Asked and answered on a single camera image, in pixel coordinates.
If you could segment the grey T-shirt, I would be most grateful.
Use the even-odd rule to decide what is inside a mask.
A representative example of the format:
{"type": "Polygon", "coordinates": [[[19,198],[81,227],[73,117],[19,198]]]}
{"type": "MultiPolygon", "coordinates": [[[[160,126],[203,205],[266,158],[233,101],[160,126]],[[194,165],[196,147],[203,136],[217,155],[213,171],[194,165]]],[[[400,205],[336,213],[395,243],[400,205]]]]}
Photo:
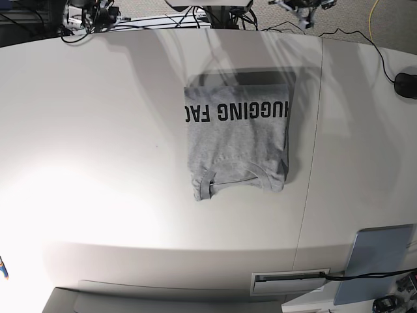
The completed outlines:
{"type": "Polygon", "coordinates": [[[197,201],[232,186],[283,190],[289,172],[292,72],[244,72],[184,88],[187,166],[197,201]]]}

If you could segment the black computer mouse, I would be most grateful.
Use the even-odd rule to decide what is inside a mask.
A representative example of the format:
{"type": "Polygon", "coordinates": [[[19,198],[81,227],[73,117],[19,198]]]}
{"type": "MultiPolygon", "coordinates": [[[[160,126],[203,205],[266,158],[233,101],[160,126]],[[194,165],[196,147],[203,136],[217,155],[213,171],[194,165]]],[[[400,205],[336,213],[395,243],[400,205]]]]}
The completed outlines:
{"type": "Polygon", "coordinates": [[[395,76],[394,91],[397,95],[417,99],[417,75],[400,72],[395,76]]]}

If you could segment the blue grey tablet pad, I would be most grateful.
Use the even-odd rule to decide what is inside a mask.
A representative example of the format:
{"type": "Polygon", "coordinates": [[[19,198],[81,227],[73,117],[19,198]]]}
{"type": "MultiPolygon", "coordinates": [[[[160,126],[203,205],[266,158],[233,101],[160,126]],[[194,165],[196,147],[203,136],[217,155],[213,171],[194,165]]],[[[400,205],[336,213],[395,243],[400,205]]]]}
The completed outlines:
{"type": "MultiPolygon", "coordinates": [[[[398,271],[412,238],[414,226],[405,224],[367,228],[357,232],[345,276],[398,271]]],[[[339,284],[334,305],[370,301],[387,294],[388,278],[356,278],[339,284]]]]}

